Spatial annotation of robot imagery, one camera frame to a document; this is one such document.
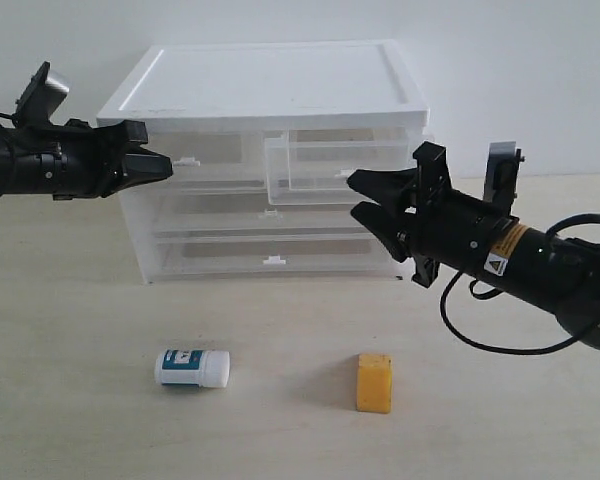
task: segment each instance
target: white wall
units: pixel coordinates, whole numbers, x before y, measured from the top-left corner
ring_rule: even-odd
[[[0,0],[0,109],[43,60],[72,80],[56,120],[92,121],[152,43],[369,37],[404,41],[452,173],[509,139],[524,173],[600,172],[600,0]]]

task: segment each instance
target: sponge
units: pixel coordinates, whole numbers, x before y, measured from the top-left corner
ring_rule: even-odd
[[[358,356],[356,405],[360,412],[391,411],[391,356],[372,353]]]

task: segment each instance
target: white table surface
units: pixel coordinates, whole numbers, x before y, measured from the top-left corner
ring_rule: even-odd
[[[481,181],[456,182],[479,194]],[[600,211],[600,176],[522,179],[546,228]],[[600,228],[574,232],[600,241]],[[372,279],[143,286],[115,199],[0,202],[0,479],[600,479],[600,352],[482,353],[429,291]],[[450,312],[511,346],[565,337],[511,298]],[[232,354],[229,387],[153,381],[166,347]],[[393,412],[354,410],[355,358],[394,359]]]

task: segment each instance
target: warning label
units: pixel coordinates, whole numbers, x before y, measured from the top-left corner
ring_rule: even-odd
[[[529,227],[518,223],[514,225],[503,238],[498,240],[493,247],[491,247],[491,251],[489,252],[489,255],[487,255],[487,260],[484,262],[485,271],[502,277],[507,269],[507,264],[509,263],[513,251],[516,249],[524,232],[528,229]]]
[[[493,273],[494,275],[501,277],[507,268],[508,261],[509,260],[504,257],[490,253],[487,256],[487,261],[484,263],[484,269],[489,273]]]

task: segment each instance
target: white bottle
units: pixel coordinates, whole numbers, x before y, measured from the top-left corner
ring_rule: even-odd
[[[229,382],[229,352],[221,350],[165,350],[156,359],[159,385],[225,388]]]

